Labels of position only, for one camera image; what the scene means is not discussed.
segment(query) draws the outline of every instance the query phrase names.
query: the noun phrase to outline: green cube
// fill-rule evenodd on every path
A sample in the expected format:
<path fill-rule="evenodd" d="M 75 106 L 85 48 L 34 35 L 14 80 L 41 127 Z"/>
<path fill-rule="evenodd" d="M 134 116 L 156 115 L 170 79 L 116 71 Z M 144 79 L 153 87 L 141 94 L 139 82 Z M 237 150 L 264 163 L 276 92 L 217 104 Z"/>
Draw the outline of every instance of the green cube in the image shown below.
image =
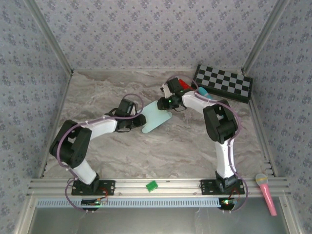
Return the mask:
<path fill-rule="evenodd" d="M 155 190 L 156 188 L 158 188 L 158 185 L 157 185 L 156 181 L 153 180 L 151 183 L 146 185 L 146 188 L 147 188 L 148 192 L 151 192 L 151 191 Z"/>

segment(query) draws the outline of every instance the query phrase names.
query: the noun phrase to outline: wall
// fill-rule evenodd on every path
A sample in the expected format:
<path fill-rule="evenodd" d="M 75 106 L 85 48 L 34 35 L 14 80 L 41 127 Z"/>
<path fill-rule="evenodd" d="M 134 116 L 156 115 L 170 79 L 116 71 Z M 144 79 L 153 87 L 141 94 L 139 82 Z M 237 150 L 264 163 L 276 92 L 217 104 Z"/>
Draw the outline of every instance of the wall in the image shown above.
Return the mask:
<path fill-rule="evenodd" d="M 240 68 L 276 0 L 37 0 L 73 69 Z"/>
<path fill-rule="evenodd" d="M 287 6 L 248 75 L 280 176 L 312 233 L 312 3 Z"/>
<path fill-rule="evenodd" d="M 22 0 L 0 3 L 0 233 L 12 233 L 68 80 Z"/>

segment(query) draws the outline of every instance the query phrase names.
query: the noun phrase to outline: pink microphone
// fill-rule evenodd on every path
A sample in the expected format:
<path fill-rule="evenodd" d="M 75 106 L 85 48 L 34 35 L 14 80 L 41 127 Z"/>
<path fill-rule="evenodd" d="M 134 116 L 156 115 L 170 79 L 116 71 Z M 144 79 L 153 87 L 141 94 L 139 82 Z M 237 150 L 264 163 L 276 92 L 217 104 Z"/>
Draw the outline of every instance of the pink microphone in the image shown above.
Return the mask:
<path fill-rule="evenodd" d="M 260 186 L 260 189 L 263 193 L 265 201 L 267 202 L 268 208 L 272 216 L 277 216 L 276 209 L 271 197 L 270 189 L 269 189 L 269 181 L 265 174 L 257 174 L 255 176 L 255 181 Z"/>

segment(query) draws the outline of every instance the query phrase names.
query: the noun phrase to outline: marble floor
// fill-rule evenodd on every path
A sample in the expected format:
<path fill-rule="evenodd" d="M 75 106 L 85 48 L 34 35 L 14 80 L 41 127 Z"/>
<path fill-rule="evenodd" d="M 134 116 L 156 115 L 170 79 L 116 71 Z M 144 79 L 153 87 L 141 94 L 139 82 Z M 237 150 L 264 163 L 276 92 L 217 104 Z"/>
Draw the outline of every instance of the marble floor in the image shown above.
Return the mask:
<path fill-rule="evenodd" d="M 67 119 L 100 117 L 118 107 L 127 93 L 141 95 L 145 104 L 158 100 L 163 96 L 161 84 L 175 74 L 192 77 L 194 71 L 74 72 L 59 127 Z M 235 166 L 241 175 L 252 177 L 265 168 L 250 111 L 247 104 L 229 103 L 242 121 L 242 131 L 234 143 Z M 214 177 L 217 163 L 203 116 L 192 109 L 173 111 L 169 121 L 148 134 L 136 128 L 129 133 L 99 136 L 90 142 L 86 159 L 101 178 Z M 44 176 L 69 178 L 70 174 L 50 156 Z"/>

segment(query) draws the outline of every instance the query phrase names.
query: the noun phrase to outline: chess board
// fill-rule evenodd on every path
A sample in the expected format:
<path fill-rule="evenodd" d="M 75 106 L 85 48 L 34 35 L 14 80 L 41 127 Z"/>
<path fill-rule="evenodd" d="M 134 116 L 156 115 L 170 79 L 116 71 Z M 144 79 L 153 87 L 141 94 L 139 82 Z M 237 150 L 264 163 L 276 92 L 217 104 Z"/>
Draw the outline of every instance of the chess board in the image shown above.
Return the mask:
<path fill-rule="evenodd" d="M 210 94 L 244 103 L 251 98 L 253 79 L 243 75 L 198 65 L 194 80 Z"/>

